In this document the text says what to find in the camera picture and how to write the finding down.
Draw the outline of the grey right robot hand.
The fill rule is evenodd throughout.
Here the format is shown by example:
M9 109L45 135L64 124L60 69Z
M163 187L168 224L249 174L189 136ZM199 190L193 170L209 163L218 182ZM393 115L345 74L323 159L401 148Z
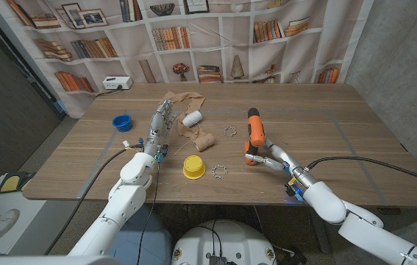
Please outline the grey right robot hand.
M306 187L311 186L316 182L316 179L314 177L310 178L310 175L300 166L299 162L295 160L292 155L274 144L270 139L265 139L264 147L268 149L278 160L277 162L274 162L271 158L263 158L259 155L255 155L250 151L247 151L245 158L255 162L264 163L275 170L286 169L297 181Z

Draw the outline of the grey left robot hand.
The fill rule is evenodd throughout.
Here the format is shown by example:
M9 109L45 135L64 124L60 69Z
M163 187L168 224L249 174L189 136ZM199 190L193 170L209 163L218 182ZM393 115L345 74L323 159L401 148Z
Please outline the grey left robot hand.
M166 142L176 117L177 115L172 113L172 101L164 99L152 116L149 133L143 145L144 153L152 156L157 154L158 146Z

